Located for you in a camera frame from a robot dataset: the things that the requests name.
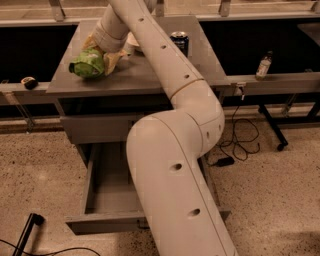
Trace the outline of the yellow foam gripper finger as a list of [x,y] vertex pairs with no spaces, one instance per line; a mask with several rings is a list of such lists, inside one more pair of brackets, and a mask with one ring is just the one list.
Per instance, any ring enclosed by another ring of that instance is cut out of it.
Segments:
[[104,74],[106,76],[110,75],[114,71],[118,61],[126,55],[127,55],[127,52],[124,49],[115,53],[105,53],[103,55],[103,60],[105,65]]
[[85,50],[85,49],[95,49],[95,50],[99,50],[100,47],[97,45],[97,43],[95,42],[94,38],[92,35],[89,35],[83,46],[82,46],[82,49]]

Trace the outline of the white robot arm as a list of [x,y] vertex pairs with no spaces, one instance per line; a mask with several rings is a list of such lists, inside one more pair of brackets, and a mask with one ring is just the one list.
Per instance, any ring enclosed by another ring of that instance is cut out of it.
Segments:
[[140,119],[126,154],[160,256],[239,256],[198,165],[225,124],[207,81],[151,15],[157,0],[107,0],[93,32],[106,52],[134,35],[173,108]]

